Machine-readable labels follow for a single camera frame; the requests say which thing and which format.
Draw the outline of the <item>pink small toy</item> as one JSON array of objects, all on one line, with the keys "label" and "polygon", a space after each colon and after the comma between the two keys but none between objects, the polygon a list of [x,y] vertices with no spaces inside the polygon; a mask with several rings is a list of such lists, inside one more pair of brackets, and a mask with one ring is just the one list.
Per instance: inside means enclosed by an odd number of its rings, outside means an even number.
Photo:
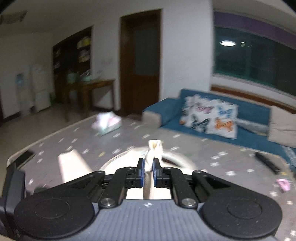
[{"label": "pink small toy", "polygon": [[276,180],[277,184],[279,185],[280,189],[283,192],[289,192],[291,187],[290,187],[290,183],[288,180],[286,179],[277,179]]}]

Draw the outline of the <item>large dark window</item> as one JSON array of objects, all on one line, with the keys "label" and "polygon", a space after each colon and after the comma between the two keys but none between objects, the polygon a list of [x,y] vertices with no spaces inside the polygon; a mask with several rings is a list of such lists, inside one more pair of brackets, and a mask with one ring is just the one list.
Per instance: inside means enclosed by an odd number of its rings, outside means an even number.
[{"label": "large dark window", "polygon": [[214,13],[216,74],[295,95],[295,34],[230,13]]}]

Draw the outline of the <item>beige cushion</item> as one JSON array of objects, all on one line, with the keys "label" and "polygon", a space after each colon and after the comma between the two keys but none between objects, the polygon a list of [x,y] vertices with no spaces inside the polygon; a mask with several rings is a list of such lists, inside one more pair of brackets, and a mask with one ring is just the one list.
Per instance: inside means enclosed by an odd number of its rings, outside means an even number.
[{"label": "beige cushion", "polygon": [[282,108],[272,106],[269,117],[268,140],[282,146],[295,148],[296,116]]}]

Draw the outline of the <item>white refrigerator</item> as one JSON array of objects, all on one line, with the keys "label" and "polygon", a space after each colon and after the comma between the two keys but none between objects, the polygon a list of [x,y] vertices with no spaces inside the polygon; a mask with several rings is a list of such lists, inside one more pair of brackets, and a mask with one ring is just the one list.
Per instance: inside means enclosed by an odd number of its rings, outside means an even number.
[{"label": "white refrigerator", "polygon": [[31,68],[31,82],[36,112],[40,112],[51,106],[48,81],[49,75],[45,66],[34,64]]}]

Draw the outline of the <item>tissue box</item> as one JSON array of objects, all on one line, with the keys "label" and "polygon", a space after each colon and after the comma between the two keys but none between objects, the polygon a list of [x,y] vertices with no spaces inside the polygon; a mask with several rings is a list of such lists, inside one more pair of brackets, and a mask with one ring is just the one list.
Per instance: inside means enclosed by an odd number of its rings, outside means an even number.
[{"label": "tissue box", "polygon": [[114,112],[99,113],[96,115],[95,122],[91,125],[98,136],[106,135],[117,130],[122,125],[122,118]]}]

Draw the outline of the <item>dark wooden door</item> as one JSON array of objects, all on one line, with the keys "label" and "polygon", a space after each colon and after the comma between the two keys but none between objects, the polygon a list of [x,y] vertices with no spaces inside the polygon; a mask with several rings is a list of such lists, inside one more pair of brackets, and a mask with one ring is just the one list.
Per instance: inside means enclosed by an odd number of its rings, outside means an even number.
[{"label": "dark wooden door", "polygon": [[161,9],[121,18],[120,95],[123,114],[141,114],[159,100]]}]

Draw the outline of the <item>wooden side table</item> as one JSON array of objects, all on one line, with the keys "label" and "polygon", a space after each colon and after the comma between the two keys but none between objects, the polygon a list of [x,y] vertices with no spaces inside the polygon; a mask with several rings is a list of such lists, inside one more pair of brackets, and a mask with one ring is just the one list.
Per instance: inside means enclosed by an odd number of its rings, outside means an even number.
[{"label": "wooden side table", "polygon": [[69,92],[71,91],[80,91],[82,96],[82,109],[85,117],[88,117],[90,111],[90,97],[89,93],[93,90],[109,87],[111,90],[111,103],[113,109],[115,108],[115,93],[114,93],[114,84],[115,79],[106,79],[101,80],[96,78],[90,82],[79,81],[73,84],[66,84],[62,88],[62,97],[63,97],[63,110],[64,110],[64,118],[68,122],[69,121],[69,110],[70,104],[68,102]]}]

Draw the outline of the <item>blue sofa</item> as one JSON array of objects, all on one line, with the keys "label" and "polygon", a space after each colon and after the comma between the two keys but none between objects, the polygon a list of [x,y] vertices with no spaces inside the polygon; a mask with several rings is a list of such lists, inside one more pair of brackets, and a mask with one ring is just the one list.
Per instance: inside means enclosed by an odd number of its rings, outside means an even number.
[{"label": "blue sofa", "polygon": [[157,102],[142,121],[170,130],[281,156],[295,171],[295,140],[276,140],[270,128],[275,106],[182,89],[179,97]]}]

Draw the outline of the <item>dark bookshelf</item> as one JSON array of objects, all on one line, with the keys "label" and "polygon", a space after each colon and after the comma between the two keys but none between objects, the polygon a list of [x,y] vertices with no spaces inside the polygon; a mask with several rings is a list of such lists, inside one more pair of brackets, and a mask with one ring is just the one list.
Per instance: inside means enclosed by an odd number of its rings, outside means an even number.
[{"label": "dark bookshelf", "polygon": [[85,28],[53,46],[55,102],[62,103],[63,87],[91,70],[92,27]]}]

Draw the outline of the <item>water dispenser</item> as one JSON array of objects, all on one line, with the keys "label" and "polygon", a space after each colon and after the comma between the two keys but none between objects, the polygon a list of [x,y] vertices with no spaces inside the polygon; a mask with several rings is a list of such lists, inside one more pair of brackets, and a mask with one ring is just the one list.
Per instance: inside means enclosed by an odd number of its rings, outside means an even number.
[{"label": "water dispenser", "polygon": [[16,75],[16,92],[21,116],[30,114],[30,96],[24,73]]}]

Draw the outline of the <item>black remote control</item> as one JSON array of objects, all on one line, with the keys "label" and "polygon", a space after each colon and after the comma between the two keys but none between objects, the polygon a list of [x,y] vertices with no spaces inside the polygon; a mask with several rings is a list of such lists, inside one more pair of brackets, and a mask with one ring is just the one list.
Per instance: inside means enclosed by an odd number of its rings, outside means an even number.
[{"label": "black remote control", "polygon": [[259,152],[255,152],[255,157],[257,160],[262,162],[265,166],[267,166],[274,174],[278,175],[281,172],[281,169],[276,166],[272,161],[270,161],[267,157]]}]

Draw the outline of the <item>butterfly print pillow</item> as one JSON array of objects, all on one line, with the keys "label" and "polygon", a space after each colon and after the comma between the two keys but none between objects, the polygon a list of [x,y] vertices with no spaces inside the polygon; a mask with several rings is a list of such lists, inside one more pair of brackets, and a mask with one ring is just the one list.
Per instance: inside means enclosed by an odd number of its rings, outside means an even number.
[{"label": "butterfly print pillow", "polygon": [[188,96],[182,107],[179,124],[196,132],[237,138],[238,105],[200,95]]}]

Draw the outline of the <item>cream garment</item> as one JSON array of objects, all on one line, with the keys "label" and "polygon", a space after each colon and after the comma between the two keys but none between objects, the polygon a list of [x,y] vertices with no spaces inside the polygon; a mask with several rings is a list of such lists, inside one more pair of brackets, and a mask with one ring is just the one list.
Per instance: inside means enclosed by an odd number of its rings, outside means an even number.
[{"label": "cream garment", "polygon": [[[117,169],[136,167],[138,160],[144,159],[144,187],[128,189],[127,199],[171,199],[170,190],[154,187],[153,160],[158,159],[162,168],[178,168],[184,174],[191,175],[197,169],[188,157],[173,150],[163,149],[160,140],[150,140],[147,147],[131,148],[107,161],[101,168],[106,174],[114,174]],[[77,150],[62,153],[58,157],[59,169],[64,183],[92,173]]]}]

